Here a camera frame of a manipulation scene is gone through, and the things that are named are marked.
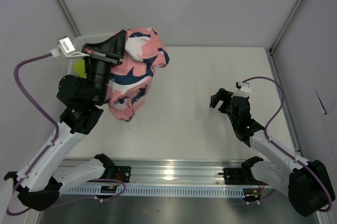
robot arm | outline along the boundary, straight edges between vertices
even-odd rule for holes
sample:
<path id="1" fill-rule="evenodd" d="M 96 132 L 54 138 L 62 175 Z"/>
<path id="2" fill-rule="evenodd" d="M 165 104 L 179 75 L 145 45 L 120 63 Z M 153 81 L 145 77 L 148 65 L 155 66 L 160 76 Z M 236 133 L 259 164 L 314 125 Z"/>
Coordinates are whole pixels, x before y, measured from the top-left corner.
<path id="1" fill-rule="evenodd" d="M 243 162 L 244 180 L 267 183 L 288 197 L 299 214 L 308 216 L 329 203 L 322 186 L 308 172 L 310 169 L 334 201 L 335 194 L 324 164 L 318 160 L 310 162 L 276 139 L 267 138 L 265 128 L 250 114 L 250 84 L 238 82 L 236 87 L 236 93 L 221 88 L 211 97 L 210 107 L 215 108 L 219 101 L 223 101 L 219 111 L 228 115 L 236 137 L 271 161 L 266 162 L 260 157 L 253 157 Z"/>
<path id="2" fill-rule="evenodd" d="M 64 76 L 58 86 L 57 98 L 66 105 L 56 130 L 35 157 L 20 171 L 9 172 L 18 198 L 23 205 L 42 211 L 50 207 L 68 189 L 98 178 L 113 178 L 114 163 L 104 154 L 67 172 L 55 172 L 62 160 L 98 122 L 106 102 L 110 70 L 121 64 L 124 55 L 126 31 L 122 30 L 99 44 L 85 44 L 76 52 L 69 38 L 59 39 L 59 49 L 53 55 L 67 58 L 84 57 L 87 78 Z"/>

crumpled cloth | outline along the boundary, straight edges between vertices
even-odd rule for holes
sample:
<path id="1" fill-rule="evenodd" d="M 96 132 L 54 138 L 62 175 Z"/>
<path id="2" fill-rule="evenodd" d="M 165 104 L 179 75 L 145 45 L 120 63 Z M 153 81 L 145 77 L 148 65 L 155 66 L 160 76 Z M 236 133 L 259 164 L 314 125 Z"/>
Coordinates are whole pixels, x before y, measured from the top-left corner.
<path id="1" fill-rule="evenodd" d="M 170 58 L 153 28 L 126 29 L 123 63 L 111 68 L 107 101 L 111 113 L 130 121 L 144 104 L 155 67 L 166 66 Z"/>

white wall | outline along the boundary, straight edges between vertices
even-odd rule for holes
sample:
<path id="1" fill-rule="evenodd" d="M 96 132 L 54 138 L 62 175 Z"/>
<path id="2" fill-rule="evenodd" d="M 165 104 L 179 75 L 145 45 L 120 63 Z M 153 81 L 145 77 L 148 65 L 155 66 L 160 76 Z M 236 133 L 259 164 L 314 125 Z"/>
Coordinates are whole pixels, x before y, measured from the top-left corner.
<path id="1" fill-rule="evenodd" d="M 25 59 L 48 53 L 59 37 L 71 33 L 54 0 L 0 0 L 0 5 L 2 178 L 8 171 L 22 168 L 53 130 L 17 88 L 14 67 Z M 20 74 L 27 89 L 55 119 L 63 109 L 55 96 L 66 63 L 61 58 L 49 58 L 24 66 Z M 23 223 L 23 218 L 7 217 L 3 223 Z"/>
<path id="2" fill-rule="evenodd" d="M 337 192 L 337 4 L 308 0 L 276 50 L 275 60 L 310 159 L 325 163 Z M 337 205 L 331 214 L 337 223 Z"/>
<path id="3" fill-rule="evenodd" d="M 156 28 L 168 46 L 270 47 L 296 0 L 65 0 L 82 34 Z"/>

metal frame bar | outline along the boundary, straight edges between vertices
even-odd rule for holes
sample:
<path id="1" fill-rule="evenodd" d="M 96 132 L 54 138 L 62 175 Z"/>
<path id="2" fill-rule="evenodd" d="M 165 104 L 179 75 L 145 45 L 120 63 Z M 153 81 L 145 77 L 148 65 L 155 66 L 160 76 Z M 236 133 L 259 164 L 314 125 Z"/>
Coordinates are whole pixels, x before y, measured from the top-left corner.
<path id="1" fill-rule="evenodd" d="M 24 224 L 37 224 L 39 215 L 40 215 L 40 212 L 31 209 L 26 215 L 26 219 L 23 223 Z"/>
<path id="2" fill-rule="evenodd" d="M 81 33 L 80 31 L 78 30 L 77 26 L 76 26 L 76 23 L 74 21 L 74 18 L 73 16 L 71 15 L 67 5 L 65 4 L 64 0 L 55 0 L 57 5 L 60 7 L 60 10 L 64 16 L 64 18 L 66 19 L 67 23 L 68 23 L 68 26 L 69 28 L 71 29 L 73 35 L 75 37 L 77 36 L 80 36 Z"/>
<path id="3" fill-rule="evenodd" d="M 319 224 L 332 224 L 330 214 L 329 213 L 323 213 L 323 212 L 316 212 L 317 222 Z"/>
<path id="4" fill-rule="evenodd" d="M 87 162 L 89 158 L 66 158 L 56 171 L 73 168 Z M 117 166 L 130 166 L 129 185 L 137 186 L 181 186 L 181 187 L 238 187 L 226 186 L 223 168 L 240 168 L 243 160 L 139 160 L 113 159 Z"/>
<path id="5" fill-rule="evenodd" d="M 275 59 L 271 55 L 269 50 L 265 49 L 265 51 L 266 51 L 266 54 L 267 54 L 267 57 L 268 57 L 268 61 L 269 61 L 269 65 L 270 65 L 272 75 L 273 75 L 274 79 L 279 84 L 281 84 L 281 86 L 282 86 L 280 75 L 279 75 L 279 72 L 278 72 L 276 64 L 275 64 Z M 278 88 L 277 88 L 277 93 L 278 93 L 279 98 L 281 100 L 282 99 L 282 93 Z M 289 109 L 289 105 L 288 105 L 286 100 L 285 100 L 284 105 L 283 105 L 283 113 L 284 113 L 285 122 L 287 124 L 291 140 L 293 142 L 294 151 L 300 152 L 301 146 L 300 146 L 299 137 L 298 137 L 298 134 L 296 132 L 294 120 L 293 120 L 293 117 L 292 117 L 290 109 Z"/>
<path id="6" fill-rule="evenodd" d="M 287 19 L 285 20 L 285 23 L 282 26 L 282 29 L 278 33 L 276 39 L 274 40 L 271 49 L 270 49 L 270 54 L 273 55 L 275 50 L 277 49 L 278 45 L 286 35 L 286 32 L 289 30 L 289 28 L 292 26 L 294 23 L 296 17 L 298 16 L 301 8 L 303 7 L 304 3 L 306 0 L 296 0 L 295 5 L 291 9 Z"/>

white table surface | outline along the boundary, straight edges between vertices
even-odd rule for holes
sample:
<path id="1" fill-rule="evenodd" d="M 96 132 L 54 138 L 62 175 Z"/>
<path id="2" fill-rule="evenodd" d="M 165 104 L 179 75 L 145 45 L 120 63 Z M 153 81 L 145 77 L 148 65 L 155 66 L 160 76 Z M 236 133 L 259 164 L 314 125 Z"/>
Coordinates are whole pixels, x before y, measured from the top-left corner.
<path id="1" fill-rule="evenodd" d="M 68 157 L 104 153 L 111 158 L 243 160 L 261 154 L 240 142 L 227 115 L 209 107 L 219 88 L 253 76 L 272 77 L 264 48 L 168 47 L 170 63 L 159 68 L 145 105 L 129 122 L 105 112 Z M 276 88 L 253 80 L 251 113 L 265 125 L 280 105 Z M 270 135 L 293 149 L 283 113 Z"/>

